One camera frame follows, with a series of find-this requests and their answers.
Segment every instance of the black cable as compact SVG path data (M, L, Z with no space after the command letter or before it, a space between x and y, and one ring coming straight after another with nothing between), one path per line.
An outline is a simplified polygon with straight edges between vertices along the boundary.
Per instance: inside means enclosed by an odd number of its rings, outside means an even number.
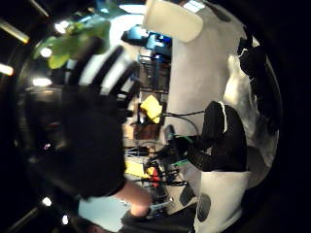
M182 117L182 116L167 115L167 114L165 114L164 116L165 116L165 117L179 118L179 119L183 119L183 120L189 122L189 123L194 127L195 132L196 132L196 136L199 137L199 135L200 135L199 130L198 130L198 128L196 127L196 125L193 123L193 121L189 120L188 118Z
M186 186L189 185L188 182L164 182L164 181L152 181L149 179L140 179L140 180L131 180L132 182L141 182L141 183L162 183L169 186Z
M193 112L193 113L189 113L189 114L174 114L174 113L164 113L164 114L168 114L168 115L174 115L174 116L179 116L179 117L186 117L186 116L191 116L191 115L198 115L198 114L204 114L204 111L198 111L198 112Z

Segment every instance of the ceiling light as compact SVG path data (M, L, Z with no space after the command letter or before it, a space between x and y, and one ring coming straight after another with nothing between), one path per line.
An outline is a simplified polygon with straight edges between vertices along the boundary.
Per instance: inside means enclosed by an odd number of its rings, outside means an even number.
M32 80L33 85L36 86L47 86L52 84L52 81L47 78L37 78Z
M45 197L43 200L42 200L42 203L45 205L45 206L50 206L52 204L52 201L49 197Z
M62 221L62 223L63 223L64 225L67 225L68 222L69 222L68 216L63 216L62 219L61 219L61 221Z
M50 57L52 55L52 50L49 48L43 48L43 49L41 49L40 54L43 57Z
M3 73L7 76L12 76L14 69L11 66L0 63L0 73Z
M69 22L66 21L66 20L63 20L62 22L60 23L56 23L54 25L55 29L57 32L61 33L61 34L64 34L66 33L66 28L69 26Z
M3 20L2 18L0 18L0 28L25 44L29 41L29 37L26 34L13 27L9 22Z

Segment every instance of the yellow object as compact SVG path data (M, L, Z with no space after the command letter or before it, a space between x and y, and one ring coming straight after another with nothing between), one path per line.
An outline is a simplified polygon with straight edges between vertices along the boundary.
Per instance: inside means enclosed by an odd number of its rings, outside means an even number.
M149 178L150 176L146 173L144 173L144 167L143 164L137 163L134 161L125 161L125 173L129 175L133 175L136 177L141 177L141 178ZM154 168L148 168L147 172L149 174L152 174L154 172Z
M153 95L147 97L147 99L140 106L146 110L148 117L154 122L159 123L159 115L162 112L162 106Z

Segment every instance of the black glove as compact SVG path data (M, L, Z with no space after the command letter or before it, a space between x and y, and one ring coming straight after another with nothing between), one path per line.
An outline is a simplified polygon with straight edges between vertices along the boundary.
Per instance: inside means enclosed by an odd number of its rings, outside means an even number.
M79 86L81 73L101 43L93 38L82 49L66 85L29 88L24 101L31 166L63 190L83 197L112 195L122 188L121 124L139 90L139 82L133 81L128 92L121 91L138 70L132 62L110 93L100 95L100 85L122 47L113 51L90 85Z

